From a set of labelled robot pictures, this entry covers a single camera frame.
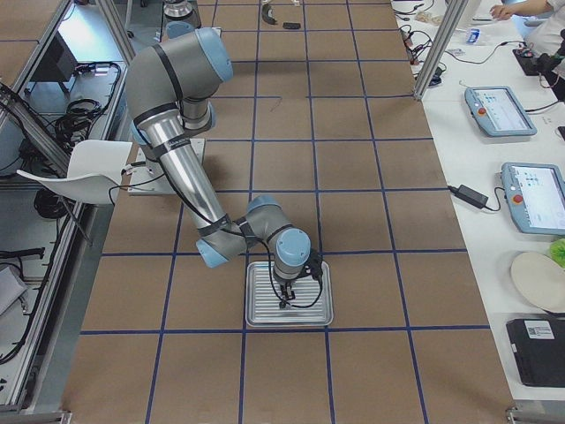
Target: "person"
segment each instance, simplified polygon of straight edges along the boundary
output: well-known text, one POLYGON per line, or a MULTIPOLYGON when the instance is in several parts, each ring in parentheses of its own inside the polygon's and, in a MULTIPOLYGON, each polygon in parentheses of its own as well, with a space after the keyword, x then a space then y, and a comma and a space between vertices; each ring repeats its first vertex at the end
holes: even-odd
MULTIPOLYGON (((525 0, 514 4, 497 4, 491 8, 494 19, 506 20, 512 15, 533 16, 552 11, 552 15, 525 37, 531 52, 538 57, 542 53, 554 55, 561 46, 561 30, 565 29, 565 0, 525 0)), ((545 72, 547 82, 559 100, 565 99, 565 60, 555 69, 545 72)))

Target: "metal tray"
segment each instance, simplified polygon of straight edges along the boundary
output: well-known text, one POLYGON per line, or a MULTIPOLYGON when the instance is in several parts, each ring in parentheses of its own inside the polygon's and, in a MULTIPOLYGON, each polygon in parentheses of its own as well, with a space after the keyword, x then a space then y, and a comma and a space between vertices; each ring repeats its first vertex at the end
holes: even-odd
MULTIPOLYGON (((252 327, 296 327, 296 326, 324 326, 329 325, 334 319, 332 305, 329 266, 322 262, 323 291, 318 302, 310 308, 285 307, 279 308, 279 299, 273 293, 268 274, 268 261, 252 262, 247 267, 246 288, 246 313, 245 319, 252 327)), ((293 285, 292 290, 296 299, 291 303, 295 305, 309 305, 318 296, 320 286, 310 277, 300 278, 293 285)))

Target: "grid floor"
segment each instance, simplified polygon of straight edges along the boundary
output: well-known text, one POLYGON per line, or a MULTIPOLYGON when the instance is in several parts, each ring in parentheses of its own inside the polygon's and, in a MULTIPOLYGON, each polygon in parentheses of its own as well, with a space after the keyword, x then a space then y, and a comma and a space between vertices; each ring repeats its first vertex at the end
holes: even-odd
POLYGON ((85 423, 503 423, 508 386, 389 2, 202 1, 235 77, 205 168, 329 264, 324 328, 245 324, 255 249, 207 269, 176 197, 120 193, 63 407, 85 423), (286 31, 282 22, 300 22, 286 31))

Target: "green object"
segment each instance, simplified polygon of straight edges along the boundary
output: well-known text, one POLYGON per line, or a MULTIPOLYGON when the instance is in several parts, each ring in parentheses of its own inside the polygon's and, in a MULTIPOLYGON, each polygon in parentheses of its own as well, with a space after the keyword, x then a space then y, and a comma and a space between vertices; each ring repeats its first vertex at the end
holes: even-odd
POLYGON ((559 266, 565 268, 565 238, 555 240, 549 247, 549 254, 559 266))

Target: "person's hand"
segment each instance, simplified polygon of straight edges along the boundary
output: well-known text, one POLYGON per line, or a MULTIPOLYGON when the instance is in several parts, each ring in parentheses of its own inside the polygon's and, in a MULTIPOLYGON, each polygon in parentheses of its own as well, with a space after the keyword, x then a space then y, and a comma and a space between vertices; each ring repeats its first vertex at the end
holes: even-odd
POLYGON ((514 14, 510 6, 505 4, 497 4, 491 7, 491 16, 493 19, 507 20, 514 14))

